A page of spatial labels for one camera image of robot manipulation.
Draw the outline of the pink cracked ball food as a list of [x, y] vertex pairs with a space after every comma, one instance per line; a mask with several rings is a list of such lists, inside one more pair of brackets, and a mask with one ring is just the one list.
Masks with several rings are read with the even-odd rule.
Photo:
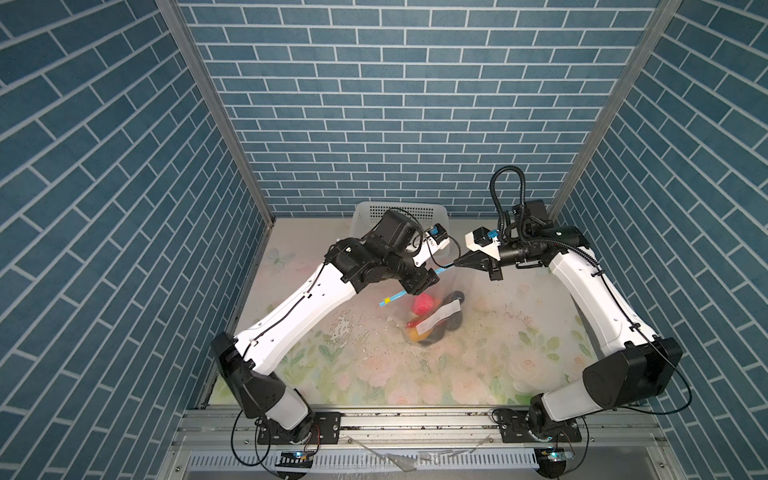
[[411, 313], [417, 317], [425, 316], [432, 311], [434, 305], [434, 298], [427, 293], [422, 293], [413, 298], [411, 303]]

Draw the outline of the red chili pepper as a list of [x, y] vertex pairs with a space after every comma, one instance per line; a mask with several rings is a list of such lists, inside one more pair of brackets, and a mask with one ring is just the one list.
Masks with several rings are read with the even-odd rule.
[[419, 325], [421, 325], [422, 323], [425, 323], [426, 321], [427, 321], [426, 317], [417, 318], [417, 319], [409, 321], [406, 324], [406, 327], [409, 328], [409, 329], [417, 328]]

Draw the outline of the clear zip top bag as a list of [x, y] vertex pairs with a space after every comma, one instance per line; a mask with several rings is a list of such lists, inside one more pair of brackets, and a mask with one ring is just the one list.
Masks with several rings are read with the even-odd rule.
[[423, 348], [456, 333], [469, 317], [473, 272], [456, 267], [435, 271], [439, 281], [423, 293], [411, 295], [401, 289], [376, 303], [395, 322], [406, 341]]

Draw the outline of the yellow lemon food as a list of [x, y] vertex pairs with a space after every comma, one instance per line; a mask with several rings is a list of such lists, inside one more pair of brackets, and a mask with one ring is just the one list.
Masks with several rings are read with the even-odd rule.
[[433, 332], [432, 329], [424, 330], [423, 332], [420, 332], [417, 328], [407, 328], [406, 332], [408, 334], [408, 338], [412, 342], [423, 342], [425, 341]]

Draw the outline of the black avocado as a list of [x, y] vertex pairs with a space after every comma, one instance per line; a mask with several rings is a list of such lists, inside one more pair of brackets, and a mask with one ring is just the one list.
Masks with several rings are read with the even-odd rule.
[[458, 301], [458, 305], [459, 305], [458, 310], [453, 312], [453, 313], [451, 313], [444, 320], [445, 328], [446, 328], [447, 331], [455, 331], [455, 330], [459, 329], [461, 327], [462, 323], [463, 323], [463, 313], [462, 313], [462, 310], [461, 310], [461, 305], [465, 301], [465, 294], [463, 292], [461, 292], [461, 293], [463, 295], [462, 302], [459, 302], [458, 300], [456, 300], [456, 301]]
[[424, 347], [434, 345], [440, 342], [445, 337], [445, 335], [446, 335], [445, 326], [439, 325], [436, 328], [434, 328], [425, 339], [420, 340], [419, 344]]

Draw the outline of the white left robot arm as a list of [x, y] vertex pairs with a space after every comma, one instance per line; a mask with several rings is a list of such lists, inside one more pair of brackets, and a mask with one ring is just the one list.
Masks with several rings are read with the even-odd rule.
[[390, 208], [362, 237], [331, 245], [302, 286], [267, 316], [235, 335], [218, 334], [211, 351], [243, 414], [277, 425], [289, 443], [306, 441], [314, 413], [277, 376], [282, 359], [328, 313], [371, 284], [395, 280], [409, 295], [435, 285], [438, 274], [426, 263], [449, 243], [441, 224], [423, 228], [405, 210]]

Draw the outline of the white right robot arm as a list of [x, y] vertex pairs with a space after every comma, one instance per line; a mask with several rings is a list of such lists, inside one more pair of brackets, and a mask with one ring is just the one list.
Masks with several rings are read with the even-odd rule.
[[495, 229], [466, 234], [460, 268], [502, 279], [503, 268], [546, 268], [567, 289], [590, 333], [598, 359], [579, 379], [531, 400], [531, 434], [543, 441], [573, 420], [661, 395], [678, 374], [683, 350], [647, 325], [609, 280], [585, 235], [574, 226], [556, 226], [541, 202], [503, 212]]

